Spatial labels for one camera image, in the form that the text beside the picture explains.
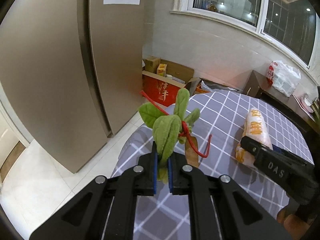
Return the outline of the person's right hand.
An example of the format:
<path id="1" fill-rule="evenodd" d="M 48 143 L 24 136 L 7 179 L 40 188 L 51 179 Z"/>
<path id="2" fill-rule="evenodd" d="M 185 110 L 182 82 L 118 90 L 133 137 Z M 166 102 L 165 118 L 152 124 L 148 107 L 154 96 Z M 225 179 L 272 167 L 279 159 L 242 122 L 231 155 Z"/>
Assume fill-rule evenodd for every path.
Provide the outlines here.
<path id="1" fill-rule="evenodd" d="M 295 215 L 297 207 L 299 207 L 298 203 L 290 198 L 287 206 L 283 207 L 277 214 L 277 222 L 285 228 L 292 239 L 301 239 L 310 228 L 308 223 Z"/>

